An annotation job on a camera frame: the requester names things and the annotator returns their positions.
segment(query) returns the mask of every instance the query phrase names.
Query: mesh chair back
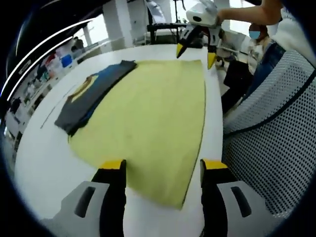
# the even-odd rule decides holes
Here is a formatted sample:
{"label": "mesh chair back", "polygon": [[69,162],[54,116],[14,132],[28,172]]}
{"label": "mesh chair back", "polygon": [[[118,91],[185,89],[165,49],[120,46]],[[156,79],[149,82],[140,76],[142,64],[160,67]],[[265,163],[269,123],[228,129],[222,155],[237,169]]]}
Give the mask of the mesh chair back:
{"label": "mesh chair back", "polygon": [[316,72],[287,51],[266,80],[224,120],[222,161],[286,217],[316,167]]}

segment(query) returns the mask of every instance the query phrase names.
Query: face mask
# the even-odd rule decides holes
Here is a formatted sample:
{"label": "face mask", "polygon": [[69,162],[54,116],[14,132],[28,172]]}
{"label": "face mask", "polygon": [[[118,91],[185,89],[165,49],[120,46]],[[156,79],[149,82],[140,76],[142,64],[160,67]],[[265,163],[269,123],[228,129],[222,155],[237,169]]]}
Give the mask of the face mask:
{"label": "face mask", "polygon": [[257,39],[259,38],[260,31],[249,31],[249,36],[252,39]]}

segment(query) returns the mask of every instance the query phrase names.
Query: person's arm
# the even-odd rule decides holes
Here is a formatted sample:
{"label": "person's arm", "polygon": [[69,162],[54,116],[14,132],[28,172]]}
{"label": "person's arm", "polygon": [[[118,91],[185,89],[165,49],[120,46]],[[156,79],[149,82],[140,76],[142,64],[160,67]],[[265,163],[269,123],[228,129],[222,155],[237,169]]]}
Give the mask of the person's arm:
{"label": "person's arm", "polygon": [[262,0],[260,6],[221,9],[218,18],[220,23],[224,20],[236,20],[258,25],[274,25],[281,18],[281,8],[280,0]]}

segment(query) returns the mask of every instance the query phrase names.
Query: person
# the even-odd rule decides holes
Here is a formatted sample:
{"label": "person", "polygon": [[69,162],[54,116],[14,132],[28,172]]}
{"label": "person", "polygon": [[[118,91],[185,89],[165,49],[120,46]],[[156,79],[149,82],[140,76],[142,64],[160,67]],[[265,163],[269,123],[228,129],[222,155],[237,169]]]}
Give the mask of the person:
{"label": "person", "polygon": [[75,45],[71,47],[71,52],[73,59],[78,58],[82,54],[82,51],[79,50]]}
{"label": "person", "polygon": [[264,81],[287,50],[296,50],[316,67],[316,57],[300,24],[283,7],[280,0],[262,0],[260,6],[221,9],[217,14],[217,24],[220,25],[224,20],[244,21],[257,25],[274,25],[279,22],[277,32],[271,36],[264,50],[264,56],[254,72],[253,82],[244,99]]}
{"label": "person", "polygon": [[253,75],[258,66],[258,63],[262,60],[264,50],[268,46],[270,37],[268,35],[268,29],[266,26],[251,24],[249,27],[249,35],[252,40],[248,46],[248,69]]}
{"label": "person", "polygon": [[82,49],[83,48],[83,41],[81,39],[79,39],[77,36],[74,37],[74,40],[75,40],[74,46],[76,46],[77,49]]}
{"label": "person", "polygon": [[22,103],[20,97],[13,99],[10,111],[15,114],[18,108],[20,107],[20,104]]}

